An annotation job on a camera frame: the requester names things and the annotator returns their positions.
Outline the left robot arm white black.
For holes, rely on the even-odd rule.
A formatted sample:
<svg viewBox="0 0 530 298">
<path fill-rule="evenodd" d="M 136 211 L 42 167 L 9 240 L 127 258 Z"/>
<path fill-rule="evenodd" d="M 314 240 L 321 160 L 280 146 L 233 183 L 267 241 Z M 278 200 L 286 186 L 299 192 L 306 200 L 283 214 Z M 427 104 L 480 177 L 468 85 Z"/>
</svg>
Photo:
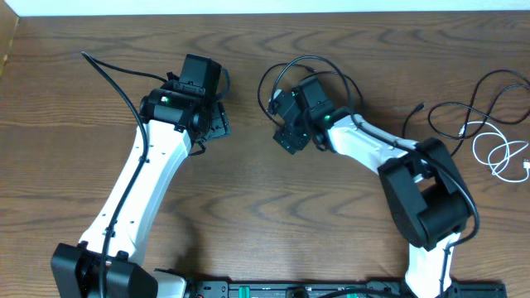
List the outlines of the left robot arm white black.
<svg viewBox="0 0 530 298">
<path fill-rule="evenodd" d="M 147 272 L 142 264 L 152 225 L 182 162 L 199 146 L 231 133 L 219 90 L 229 72 L 201 55 L 186 56 L 181 73 L 132 108 L 137 132 L 132 150 L 103 208 L 77 245 L 61 243 L 51 270 L 62 297 L 185 297 L 184 277 Z"/>
</svg>

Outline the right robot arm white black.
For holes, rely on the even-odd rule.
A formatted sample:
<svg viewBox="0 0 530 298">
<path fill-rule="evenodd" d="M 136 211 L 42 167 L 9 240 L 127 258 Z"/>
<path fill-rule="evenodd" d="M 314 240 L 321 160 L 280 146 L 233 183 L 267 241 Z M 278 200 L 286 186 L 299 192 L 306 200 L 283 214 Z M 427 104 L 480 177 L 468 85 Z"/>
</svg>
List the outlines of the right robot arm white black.
<svg viewBox="0 0 530 298">
<path fill-rule="evenodd" d="M 443 297 L 454 248 L 465 242 L 476 205 L 443 142 L 396 137 L 354 108 L 336 108 L 317 78 L 275 90 L 267 112 L 283 120 L 274 139 L 294 154 L 308 142 L 348 156 L 378 175 L 393 222 L 409 243 L 405 284 L 416 297 Z"/>
</svg>

